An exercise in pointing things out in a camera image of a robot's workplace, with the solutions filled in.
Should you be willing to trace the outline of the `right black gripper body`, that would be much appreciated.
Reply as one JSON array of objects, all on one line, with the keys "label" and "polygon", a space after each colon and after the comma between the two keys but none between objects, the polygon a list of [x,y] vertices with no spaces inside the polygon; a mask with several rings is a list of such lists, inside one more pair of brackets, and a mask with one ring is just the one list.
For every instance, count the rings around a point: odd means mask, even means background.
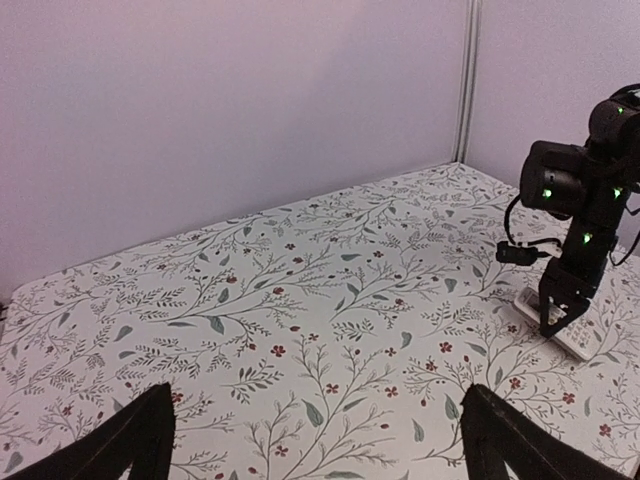
[{"label": "right black gripper body", "polygon": [[542,275],[542,296],[592,299],[601,283],[606,256],[552,257]]}]

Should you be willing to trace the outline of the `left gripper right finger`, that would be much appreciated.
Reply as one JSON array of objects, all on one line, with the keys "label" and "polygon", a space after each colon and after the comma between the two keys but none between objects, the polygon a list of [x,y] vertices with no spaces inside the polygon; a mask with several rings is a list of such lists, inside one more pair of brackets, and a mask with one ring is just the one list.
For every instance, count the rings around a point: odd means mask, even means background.
[{"label": "left gripper right finger", "polygon": [[470,479],[625,479],[529,420],[488,387],[471,385],[460,419]]}]

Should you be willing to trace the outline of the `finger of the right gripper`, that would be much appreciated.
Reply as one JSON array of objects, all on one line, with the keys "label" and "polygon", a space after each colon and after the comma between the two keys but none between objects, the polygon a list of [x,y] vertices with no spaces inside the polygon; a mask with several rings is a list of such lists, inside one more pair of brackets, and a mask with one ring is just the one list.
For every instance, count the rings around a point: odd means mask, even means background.
[{"label": "finger of the right gripper", "polygon": [[551,338],[585,314],[590,300],[577,292],[539,288],[539,332]]}]

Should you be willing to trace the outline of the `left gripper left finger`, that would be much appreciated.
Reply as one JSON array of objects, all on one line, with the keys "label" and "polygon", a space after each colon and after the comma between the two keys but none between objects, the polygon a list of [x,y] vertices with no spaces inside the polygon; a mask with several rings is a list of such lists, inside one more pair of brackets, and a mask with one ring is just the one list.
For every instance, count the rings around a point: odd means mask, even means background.
[{"label": "left gripper left finger", "polygon": [[168,383],[151,386],[82,439],[12,474],[12,479],[169,477],[175,413]]}]

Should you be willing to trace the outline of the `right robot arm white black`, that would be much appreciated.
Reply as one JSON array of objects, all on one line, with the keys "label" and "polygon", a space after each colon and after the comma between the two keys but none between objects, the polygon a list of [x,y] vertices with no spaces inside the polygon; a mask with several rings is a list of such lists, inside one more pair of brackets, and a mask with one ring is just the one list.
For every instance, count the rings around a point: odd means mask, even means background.
[{"label": "right robot arm white black", "polygon": [[625,86],[590,114],[584,145],[538,140],[524,162],[526,208],[570,226],[561,254],[539,281],[540,333],[550,338],[590,307],[618,241],[630,196],[639,190],[639,87]]}]

